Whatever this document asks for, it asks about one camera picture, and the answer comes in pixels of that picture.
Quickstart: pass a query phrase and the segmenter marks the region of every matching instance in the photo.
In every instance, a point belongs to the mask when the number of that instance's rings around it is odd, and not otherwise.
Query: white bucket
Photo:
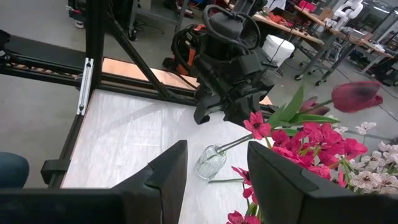
[[[293,53],[294,45],[287,40],[268,35],[262,49],[279,67]]]

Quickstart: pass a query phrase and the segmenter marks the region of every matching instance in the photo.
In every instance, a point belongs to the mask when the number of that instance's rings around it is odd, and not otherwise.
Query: blue jeans
[[[0,189],[22,188],[29,175],[29,163],[22,156],[0,152]]]

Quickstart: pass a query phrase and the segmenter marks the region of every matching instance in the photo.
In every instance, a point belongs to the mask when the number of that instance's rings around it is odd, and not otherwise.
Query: white table
[[[210,144],[224,144],[246,134],[244,128],[224,122],[223,113],[197,125],[195,108],[136,96],[96,90],[83,121],[63,188],[111,188],[141,170],[180,139],[188,141],[187,186],[180,223],[226,223],[227,214],[244,213],[241,183],[208,184],[193,166]],[[230,150],[215,177],[239,176],[231,166],[247,169],[247,143]]]

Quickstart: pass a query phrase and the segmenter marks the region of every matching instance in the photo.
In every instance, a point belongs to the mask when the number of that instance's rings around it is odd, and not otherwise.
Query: concrete floor
[[[74,21],[67,15],[64,1],[2,0],[0,9],[0,29],[28,39],[85,50],[85,31],[75,28]],[[158,29],[145,27],[133,43],[150,67],[162,68],[163,59],[172,55],[170,44],[174,27],[146,18],[140,19],[165,31],[165,34],[161,34]],[[185,19],[184,25],[196,21],[200,21],[200,15],[195,19]],[[105,56],[131,61],[109,35],[106,35],[104,46]],[[368,80],[356,73],[354,67],[347,62],[322,86],[314,86],[321,77],[319,72],[306,75],[302,81],[295,81],[293,77],[300,73],[299,63],[303,58],[305,57],[298,53],[292,60],[287,60],[282,65],[283,78],[271,76],[275,87],[269,97],[275,105],[288,102],[302,83],[306,84],[308,97],[318,95],[322,101],[329,99],[336,85]],[[339,118],[350,129],[363,121],[376,122],[377,126],[370,134],[395,138],[398,136],[398,88],[384,87],[380,94],[384,97],[382,107],[356,114],[344,114],[332,108],[330,114]],[[72,87],[0,75],[0,150],[20,154],[29,160],[31,173],[26,187],[45,187],[40,168],[44,160],[59,156],[76,113],[77,101],[78,92]],[[347,136],[363,140],[360,136]],[[365,144],[372,150],[378,143],[376,139],[365,140]]]

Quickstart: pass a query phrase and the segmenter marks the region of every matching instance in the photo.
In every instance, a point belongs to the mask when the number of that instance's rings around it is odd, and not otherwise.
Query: small glass bottle
[[[211,180],[223,168],[226,151],[219,145],[208,146],[195,164],[195,172],[205,180]]]

